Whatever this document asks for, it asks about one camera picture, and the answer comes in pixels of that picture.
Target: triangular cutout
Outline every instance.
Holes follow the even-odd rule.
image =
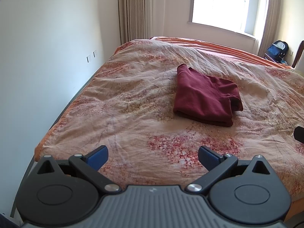
[[[42,166],[40,167],[38,174],[45,174],[54,172],[54,169],[50,163],[50,161],[45,161]]]
[[[266,166],[264,165],[264,163],[262,161],[257,161],[255,163],[255,166],[253,167],[252,172],[266,174],[266,175],[270,174],[270,172],[267,170]]]

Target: window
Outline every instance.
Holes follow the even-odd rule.
[[[253,34],[259,0],[194,0],[192,22]]]

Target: folded maroon sweatshirt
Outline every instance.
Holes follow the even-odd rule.
[[[232,112],[242,111],[238,86],[232,81],[201,74],[186,64],[177,67],[173,112],[208,124],[231,127]]]

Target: curtain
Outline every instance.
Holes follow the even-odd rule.
[[[279,21],[281,0],[267,0],[265,26],[261,39],[258,39],[258,56],[264,57],[267,49],[274,42]]]
[[[118,8],[122,44],[163,35],[165,0],[118,0]]]

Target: wrinkled fabric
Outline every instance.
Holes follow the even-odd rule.
[[[177,67],[173,112],[198,122],[231,127],[232,113],[243,110],[237,87],[232,81],[201,74],[182,64]]]
[[[196,41],[192,47],[183,39],[184,46],[178,39],[160,40],[133,40],[119,47],[39,143],[35,159],[44,154],[67,159],[106,145],[109,160],[100,172],[122,187],[184,187],[207,172],[197,155],[206,145],[244,160],[265,156],[293,200],[302,197],[304,147],[292,133],[304,125],[304,78],[259,65],[259,60],[267,61],[249,53],[245,59],[228,47],[218,52],[219,46],[213,50],[211,44],[200,48],[204,42]],[[176,68],[183,63],[237,84],[244,110],[233,114],[232,127],[173,113]]]

